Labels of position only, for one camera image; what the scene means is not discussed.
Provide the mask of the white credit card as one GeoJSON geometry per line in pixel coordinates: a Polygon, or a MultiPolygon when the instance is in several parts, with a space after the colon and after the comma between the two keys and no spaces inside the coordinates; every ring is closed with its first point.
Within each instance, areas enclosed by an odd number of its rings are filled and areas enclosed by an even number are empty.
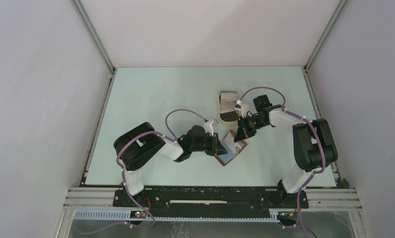
{"type": "Polygon", "coordinates": [[[228,132],[221,140],[221,144],[233,155],[239,154],[247,145],[242,141],[234,142],[235,132],[228,132]]]}

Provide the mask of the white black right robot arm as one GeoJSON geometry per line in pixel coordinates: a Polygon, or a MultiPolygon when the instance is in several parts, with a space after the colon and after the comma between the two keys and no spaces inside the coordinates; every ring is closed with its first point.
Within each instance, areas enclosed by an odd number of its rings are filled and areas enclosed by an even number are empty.
{"type": "Polygon", "coordinates": [[[296,200],[295,193],[303,190],[315,175],[322,173],[338,158],[329,123],[325,119],[309,120],[282,105],[273,105],[267,95],[254,98],[253,103],[254,114],[247,104],[236,101],[234,108],[238,113],[238,128],[234,140],[249,139],[266,126],[279,127],[292,134],[296,164],[280,180],[279,191],[275,195],[278,205],[289,207],[296,200]]]}

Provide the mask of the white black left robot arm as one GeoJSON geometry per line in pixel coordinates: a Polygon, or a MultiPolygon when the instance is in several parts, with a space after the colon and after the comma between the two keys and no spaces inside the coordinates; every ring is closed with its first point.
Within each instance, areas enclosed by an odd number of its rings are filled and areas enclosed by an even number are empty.
{"type": "Polygon", "coordinates": [[[192,126],[178,139],[170,138],[156,131],[149,122],[144,122],[117,138],[113,146],[116,163],[121,168],[122,185],[127,189],[125,201],[134,207],[144,200],[141,169],[154,156],[162,155],[180,163],[194,152],[204,152],[212,157],[228,154],[214,132],[211,120],[203,126],[192,126]]]}

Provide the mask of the brown leather card holder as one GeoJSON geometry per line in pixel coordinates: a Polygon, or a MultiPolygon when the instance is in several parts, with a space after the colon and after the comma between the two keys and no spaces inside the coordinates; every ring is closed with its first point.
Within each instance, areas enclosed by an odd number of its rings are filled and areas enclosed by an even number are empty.
{"type": "Polygon", "coordinates": [[[217,155],[215,158],[222,165],[226,166],[233,159],[235,159],[246,147],[247,142],[242,140],[235,142],[234,138],[237,133],[234,130],[230,130],[224,138],[220,141],[221,145],[227,150],[227,154],[217,155]]]}

